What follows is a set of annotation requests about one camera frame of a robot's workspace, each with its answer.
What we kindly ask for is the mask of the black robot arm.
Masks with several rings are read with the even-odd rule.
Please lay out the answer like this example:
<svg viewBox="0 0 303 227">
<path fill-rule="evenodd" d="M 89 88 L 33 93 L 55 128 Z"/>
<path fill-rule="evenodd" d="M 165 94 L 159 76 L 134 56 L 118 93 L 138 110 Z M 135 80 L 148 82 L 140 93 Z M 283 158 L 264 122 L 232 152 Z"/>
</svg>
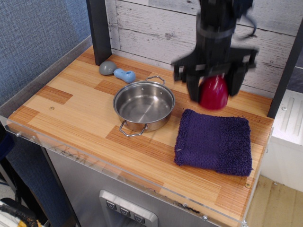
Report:
<svg viewBox="0 0 303 227">
<path fill-rule="evenodd" d="M 199 102 L 201 77 L 223 74 L 228 94 L 239 93 L 249 69 L 255 68 L 258 49 L 231 46 L 236 22 L 252 7 L 251 0 L 202 0 L 196 16 L 194 50 L 172 62 L 174 80 L 187 84 L 190 99 Z"/>
</svg>

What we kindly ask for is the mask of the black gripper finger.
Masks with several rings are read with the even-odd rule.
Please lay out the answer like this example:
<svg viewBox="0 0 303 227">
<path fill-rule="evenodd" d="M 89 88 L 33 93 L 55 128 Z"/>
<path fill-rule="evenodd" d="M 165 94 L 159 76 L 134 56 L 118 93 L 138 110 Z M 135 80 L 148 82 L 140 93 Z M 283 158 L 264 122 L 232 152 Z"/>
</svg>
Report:
<svg viewBox="0 0 303 227">
<path fill-rule="evenodd" d="M 230 96 L 235 96 L 239 93 L 247 71 L 246 66 L 231 66 L 224 75 Z"/>
<path fill-rule="evenodd" d="M 203 83 L 204 77 L 201 76 L 194 76 L 194 75 L 187 75 L 187 89 L 190 96 L 190 99 L 199 102 L 200 101 L 200 84 Z"/>
</svg>

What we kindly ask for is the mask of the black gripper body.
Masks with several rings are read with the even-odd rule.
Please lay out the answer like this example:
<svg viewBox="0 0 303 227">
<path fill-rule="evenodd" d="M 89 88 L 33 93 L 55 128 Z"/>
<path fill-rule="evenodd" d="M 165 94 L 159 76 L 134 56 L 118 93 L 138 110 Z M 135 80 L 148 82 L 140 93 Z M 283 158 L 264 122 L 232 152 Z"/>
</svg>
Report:
<svg viewBox="0 0 303 227">
<path fill-rule="evenodd" d="M 173 61 L 174 80 L 186 82 L 189 76 L 210 76 L 215 71 L 228 72 L 233 66 L 244 65 L 244 71 L 256 67 L 256 48 L 231 47 L 234 28 L 225 31 L 214 28 L 196 29 L 196 46 L 186 56 Z"/>
</svg>

